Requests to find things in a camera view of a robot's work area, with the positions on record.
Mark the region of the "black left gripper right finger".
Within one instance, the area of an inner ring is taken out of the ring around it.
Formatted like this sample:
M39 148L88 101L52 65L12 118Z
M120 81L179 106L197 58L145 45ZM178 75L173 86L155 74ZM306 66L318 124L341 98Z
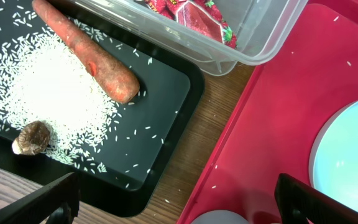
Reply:
M358 212L286 173L278 176L275 201L283 224L358 224Z

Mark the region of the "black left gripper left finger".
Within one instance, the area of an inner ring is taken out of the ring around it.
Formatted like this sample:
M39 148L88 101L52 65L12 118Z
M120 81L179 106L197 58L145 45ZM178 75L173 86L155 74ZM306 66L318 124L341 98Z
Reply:
M0 224L72 223L79 209L79 178L71 172L0 209Z

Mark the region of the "light blue plate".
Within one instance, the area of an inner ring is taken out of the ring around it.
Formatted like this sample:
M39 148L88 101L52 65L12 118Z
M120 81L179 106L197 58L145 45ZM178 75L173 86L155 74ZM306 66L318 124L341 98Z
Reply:
M309 160L311 186L358 212L358 100L320 129Z

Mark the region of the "brown food lump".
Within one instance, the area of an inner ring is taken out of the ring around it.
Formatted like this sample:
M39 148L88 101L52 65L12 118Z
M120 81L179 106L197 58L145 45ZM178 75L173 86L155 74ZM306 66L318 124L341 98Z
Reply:
M29 123L12 142L12 151L17 155L35 156L43 152L50 141L50 131L41 121Z

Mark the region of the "orange carrot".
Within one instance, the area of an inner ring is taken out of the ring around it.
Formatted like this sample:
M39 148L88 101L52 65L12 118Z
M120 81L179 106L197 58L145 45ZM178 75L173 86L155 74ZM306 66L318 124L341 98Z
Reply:
M33 0L37 15L73 51L86 71L114 101L125 104L140 90L133 72L113 57L46 0Z

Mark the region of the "red snack wrapper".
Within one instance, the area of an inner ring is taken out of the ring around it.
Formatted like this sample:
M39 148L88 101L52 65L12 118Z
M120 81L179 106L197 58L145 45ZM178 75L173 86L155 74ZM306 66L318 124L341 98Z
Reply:
M152 11L228 47L237 47L237 37L213 0L144 0Z

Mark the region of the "light blue bowl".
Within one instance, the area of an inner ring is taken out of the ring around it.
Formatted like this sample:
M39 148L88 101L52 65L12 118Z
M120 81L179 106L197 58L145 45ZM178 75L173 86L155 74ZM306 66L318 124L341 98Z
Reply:
M195 218L191 224L248 224L239 214L229 210L213 210Z

